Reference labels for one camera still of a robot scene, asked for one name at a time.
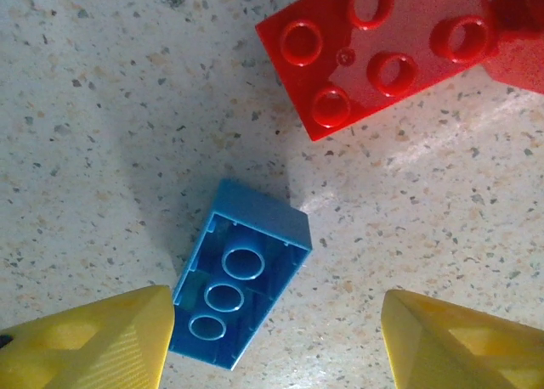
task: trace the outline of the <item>blue lego brick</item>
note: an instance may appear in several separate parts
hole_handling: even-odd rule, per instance
[[[173,292],[170,351],[233,369],[311,250],[305,213],[223,180]]]

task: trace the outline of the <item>terrazzo surface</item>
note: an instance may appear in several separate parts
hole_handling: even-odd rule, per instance
[[[254,30],[294,0],[0,0],[0,327],[174,286],[223,177],[314,252],[235,371],[162,388],[394,388],[383,295],[544,328],[544,97],[480,67],[311,143]]]

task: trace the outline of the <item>toy block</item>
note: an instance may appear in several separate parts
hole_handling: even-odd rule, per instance
[[[313,140],[481,62],[489,0],[299,0],[257,32]]]
[[[496,55],[484,62],[496,81],[544,94],[544,0],[493,0]]]
[[[159,387],[173,329],[153,285],[0,331],[2,389]]]
[[[544,388],[544,331],[390,290],[382,332],[398,389]]]
[[[173,292],[170,351],[233,369],[311,250],[305,213],[223,180]]]

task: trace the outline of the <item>speckled countertop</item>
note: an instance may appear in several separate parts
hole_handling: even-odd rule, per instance
[[[234,372],[164,388],[393,388],[394,287],[544,328],[544,97],[476,67],[311,143],[253,29],[291,1],[0,0],[1,327],[173,286],[233,177],[314,253]]]

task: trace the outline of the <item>red lego brick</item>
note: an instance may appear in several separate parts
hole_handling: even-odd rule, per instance
[[[496,81],[544,94],[544,0],[493,0],[496,56],[484,62]]]
[[[489,0],[299,0],[257,31],[313,140],[481,62],[496,41]]]

